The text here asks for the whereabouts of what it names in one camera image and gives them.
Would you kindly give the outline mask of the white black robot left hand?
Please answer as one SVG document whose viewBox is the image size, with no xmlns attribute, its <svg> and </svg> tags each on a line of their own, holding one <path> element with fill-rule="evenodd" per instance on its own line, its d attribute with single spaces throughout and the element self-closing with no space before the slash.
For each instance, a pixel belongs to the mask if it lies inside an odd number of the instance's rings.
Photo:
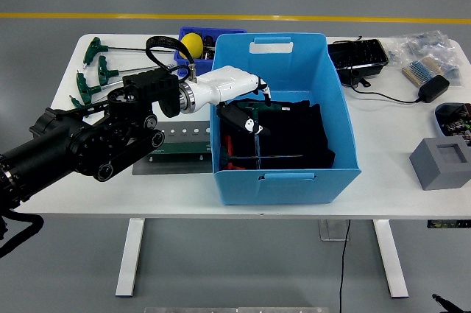
<svg viewBox="0 0 471 313">
<path fill-rule="evenodd" d="M 267 105 L 271 103 L 271 92 L 263 79 L 239 68 L 224 66 L 180 84 L 180 111 L 194 113 L 206 104 L 215 105 L 219 118 L 235 128 L 254 135 L 268 135 L 269 130 L 236 105 L 228 103 L 256 91 L 262 92 Z"/>
</svg>

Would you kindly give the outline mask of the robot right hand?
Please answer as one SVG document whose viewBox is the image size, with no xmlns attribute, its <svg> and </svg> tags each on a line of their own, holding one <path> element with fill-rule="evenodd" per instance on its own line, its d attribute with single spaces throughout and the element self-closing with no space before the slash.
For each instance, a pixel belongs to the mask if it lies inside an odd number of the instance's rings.
<svg viewBox="0 0 471 313">
<path fill-rule="evenodd" d="M 449 313 L 461 313 L 463 310 L 451 301 L 443 298 L 441 295 L 432 294 L 432 298 L 446 311 Z"/>
</svg>

